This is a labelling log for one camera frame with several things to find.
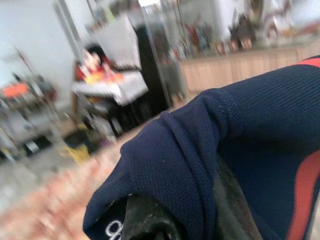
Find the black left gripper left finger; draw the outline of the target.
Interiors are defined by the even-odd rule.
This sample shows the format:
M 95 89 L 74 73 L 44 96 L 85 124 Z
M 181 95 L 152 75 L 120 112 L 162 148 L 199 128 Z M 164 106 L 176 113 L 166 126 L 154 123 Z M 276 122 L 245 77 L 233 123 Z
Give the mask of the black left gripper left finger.
M 180 224 L 161 204 L 136 194 L 127 198 L 123 240 L 179 240 Z

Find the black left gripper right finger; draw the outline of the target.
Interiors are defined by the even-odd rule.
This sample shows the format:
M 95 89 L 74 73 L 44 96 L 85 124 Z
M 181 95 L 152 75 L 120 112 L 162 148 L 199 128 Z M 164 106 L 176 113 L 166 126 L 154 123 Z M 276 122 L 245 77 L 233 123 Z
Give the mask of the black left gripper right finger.
M 214 179 L 216 240 L 261 240 L 242 188 L 232 170 L 218 157 Z

